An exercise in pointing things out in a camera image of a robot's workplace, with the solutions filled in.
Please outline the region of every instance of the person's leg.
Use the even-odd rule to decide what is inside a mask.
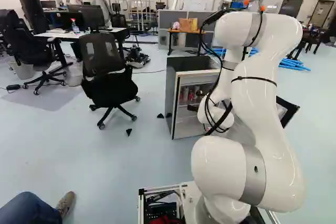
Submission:
[[[15,196],[0,208],[1,224],[26,223],[61,224],[62,217],[58,210],[49,206],[35,194],[28,191]]]

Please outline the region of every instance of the power adapter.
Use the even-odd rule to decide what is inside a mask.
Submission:
[[[7,91],[10,91],[10,90],[17,90],[17,89],[20,89],[21,86],[19,84],[14,84],[14,85],[8,85],[6,87]]]

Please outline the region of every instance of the white robotic arm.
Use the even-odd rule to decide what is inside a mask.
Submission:
[[[255,138],[255,143],[248,145],[235,139],[204,136],[193,147],[195,183],[208,212],[219,223],[227,223],[228,219],[240,222],[249,205],[277,212],[294,211],[305,197],[301,168],[276,109],[278,65],[300,42],[302,27],[289,16],[262,14],[259,35],[251,45],[257,45],[259,53],[241,61],[243,47],[253,41],[260,19],[259,13],[231,12],[223,15],[215,27],[216,40],[229,54],[211,99],[214,103],[231,99],[234,113]],[[202,123],[205,99],[198,111]],[[223,124],[230,126],[231,116]]]

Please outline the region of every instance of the door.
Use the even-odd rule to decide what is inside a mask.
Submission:
[[[309,23],[312,23],[314,26],[322,27],[333,4],[334,1],[319,0]]]

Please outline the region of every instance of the shoe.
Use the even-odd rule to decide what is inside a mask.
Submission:
[[[58,202],[56,209],[59,211],[62,219],[64,219],[64,217],[70,213],[70,210],[75,203],[75,197],[76,194],[73,191],[69,191]]]

